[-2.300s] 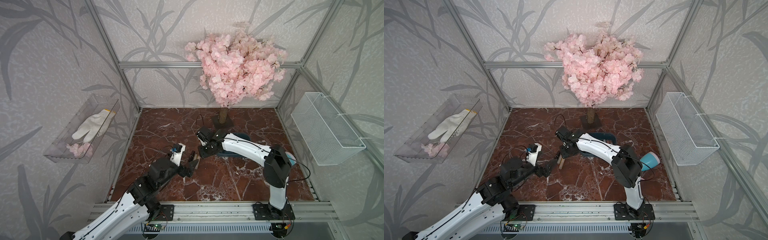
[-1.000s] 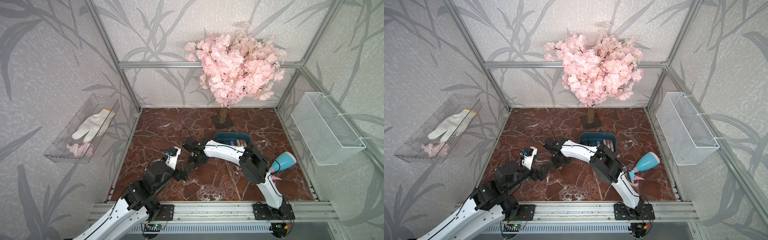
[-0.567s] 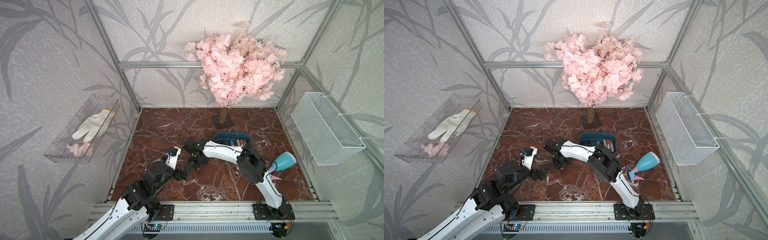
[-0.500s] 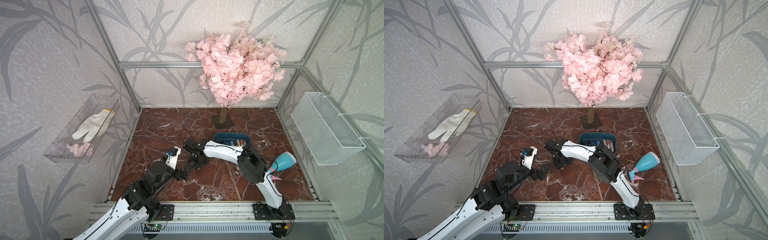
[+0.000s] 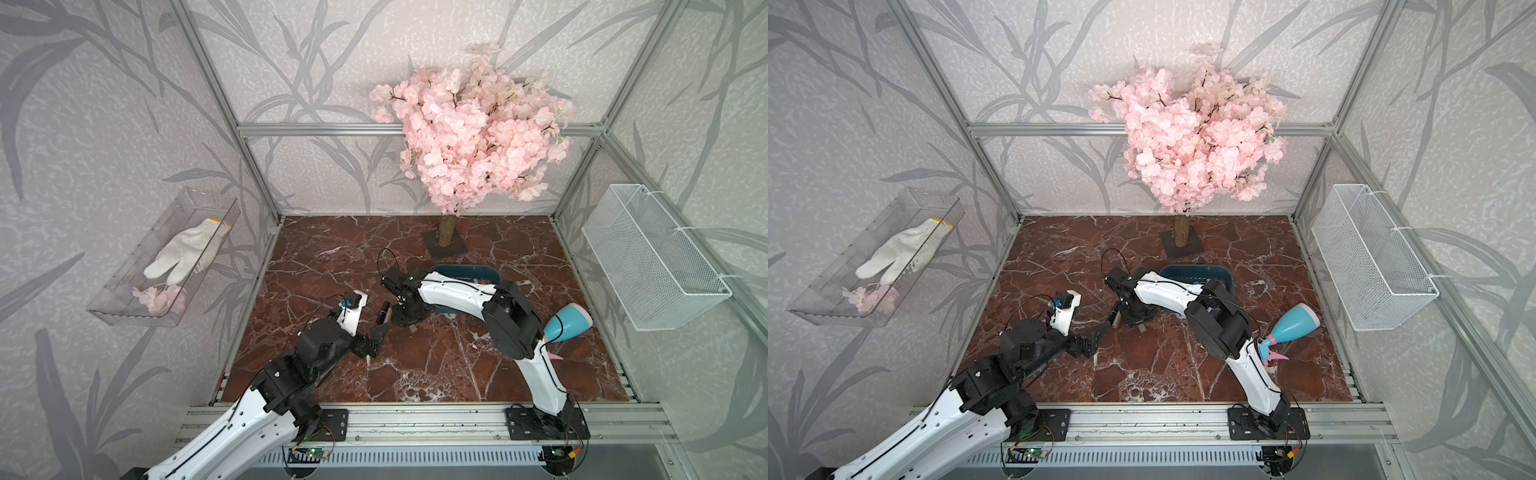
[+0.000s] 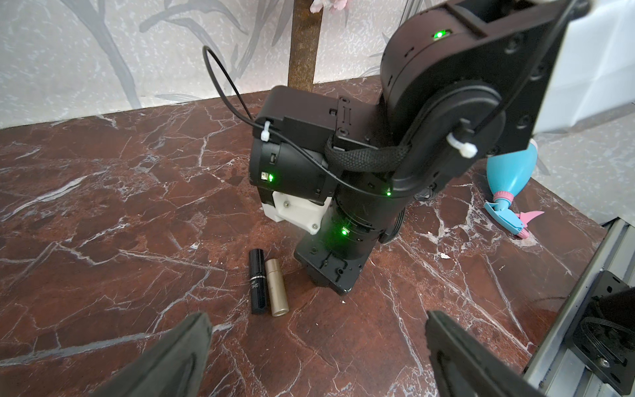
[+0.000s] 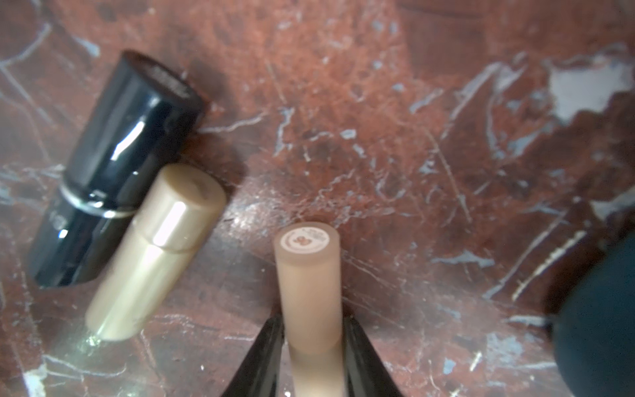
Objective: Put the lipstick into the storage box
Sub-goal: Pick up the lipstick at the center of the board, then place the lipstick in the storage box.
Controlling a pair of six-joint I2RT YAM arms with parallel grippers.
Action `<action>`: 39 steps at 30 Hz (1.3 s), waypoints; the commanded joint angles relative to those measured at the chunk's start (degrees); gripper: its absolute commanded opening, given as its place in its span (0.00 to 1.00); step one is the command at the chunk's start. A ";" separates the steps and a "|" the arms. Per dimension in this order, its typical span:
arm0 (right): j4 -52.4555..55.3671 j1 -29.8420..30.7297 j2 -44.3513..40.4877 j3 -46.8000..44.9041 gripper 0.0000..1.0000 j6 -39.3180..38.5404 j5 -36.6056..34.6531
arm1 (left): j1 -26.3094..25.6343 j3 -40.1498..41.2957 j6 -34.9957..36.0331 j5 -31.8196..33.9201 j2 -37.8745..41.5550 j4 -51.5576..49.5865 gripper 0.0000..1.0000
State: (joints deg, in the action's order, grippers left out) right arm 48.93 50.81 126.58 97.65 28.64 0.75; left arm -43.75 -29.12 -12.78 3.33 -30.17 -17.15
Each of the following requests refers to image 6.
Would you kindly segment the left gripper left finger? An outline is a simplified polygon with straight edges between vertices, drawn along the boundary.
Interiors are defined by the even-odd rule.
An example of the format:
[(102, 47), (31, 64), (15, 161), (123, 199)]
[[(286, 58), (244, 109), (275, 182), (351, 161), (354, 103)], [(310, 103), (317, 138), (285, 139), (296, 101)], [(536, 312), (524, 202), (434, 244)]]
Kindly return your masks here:
[(190, 314), (94, 396), (196, 396), (213, 340), (205, 313)]

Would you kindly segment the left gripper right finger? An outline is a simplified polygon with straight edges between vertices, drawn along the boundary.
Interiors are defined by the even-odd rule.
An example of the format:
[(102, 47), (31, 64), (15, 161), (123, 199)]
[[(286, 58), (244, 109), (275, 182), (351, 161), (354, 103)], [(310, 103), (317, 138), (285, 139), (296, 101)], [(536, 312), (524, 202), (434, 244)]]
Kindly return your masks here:
[(429, 311), (425, 329), (439, 395), (541, 395), (443, 311)]

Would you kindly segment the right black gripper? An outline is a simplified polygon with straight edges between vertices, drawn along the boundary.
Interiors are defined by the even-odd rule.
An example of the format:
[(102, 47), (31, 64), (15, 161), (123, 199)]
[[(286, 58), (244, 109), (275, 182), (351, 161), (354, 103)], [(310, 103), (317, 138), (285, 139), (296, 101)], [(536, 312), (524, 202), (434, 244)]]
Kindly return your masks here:
[(305, 266), (316, 286), (346, 295), (357, 282), (375, 245), (394, 240), (403, 221), (404, 212), (400, 212), (388, 228), (367, 228), (332, 206), (322, 219), (320, 231), (301, 239), (294, 258)]

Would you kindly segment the beige gold lipstick tube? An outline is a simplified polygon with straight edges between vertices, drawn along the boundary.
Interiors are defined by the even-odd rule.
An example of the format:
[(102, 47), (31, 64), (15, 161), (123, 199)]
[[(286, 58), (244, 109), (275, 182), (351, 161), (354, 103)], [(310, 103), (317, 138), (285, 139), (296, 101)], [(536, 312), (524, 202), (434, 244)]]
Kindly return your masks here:
[(266, 261), (265, 267), (271, 314), (273, 317), (280, 317), (289, 312), (283, 273), (277, 259), (269, 259)]

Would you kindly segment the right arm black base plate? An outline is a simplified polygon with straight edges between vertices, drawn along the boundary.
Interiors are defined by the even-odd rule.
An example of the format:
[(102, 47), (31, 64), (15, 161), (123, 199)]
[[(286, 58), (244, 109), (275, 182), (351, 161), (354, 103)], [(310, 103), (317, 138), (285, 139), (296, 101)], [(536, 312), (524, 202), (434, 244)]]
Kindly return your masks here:
[(565, 343), (619, 395), (634, 387), (634, 289), (601, 271), (575, 315)]

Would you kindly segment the black lipstick tube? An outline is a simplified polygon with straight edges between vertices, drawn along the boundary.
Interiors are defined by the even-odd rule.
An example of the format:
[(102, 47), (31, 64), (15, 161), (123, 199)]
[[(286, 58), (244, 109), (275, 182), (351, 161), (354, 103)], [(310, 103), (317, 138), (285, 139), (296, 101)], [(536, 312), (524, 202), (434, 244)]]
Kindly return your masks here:
[(248, 259), (251, 313), (265, 314), (270, 305), (264, 251), (260, 248), (252, 249)]

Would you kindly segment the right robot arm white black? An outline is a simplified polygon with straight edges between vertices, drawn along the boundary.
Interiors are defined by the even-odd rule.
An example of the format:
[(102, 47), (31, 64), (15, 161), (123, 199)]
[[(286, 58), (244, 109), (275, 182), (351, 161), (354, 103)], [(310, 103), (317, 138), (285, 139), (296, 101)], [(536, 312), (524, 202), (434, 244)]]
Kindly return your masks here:
[(374, 104), (286, 86), (253, 124), (249, 177), (295, 258), (348, 293), (406, 206), (479, 159), (634, 99), (631, 1), (448, 1), (390, 38)]

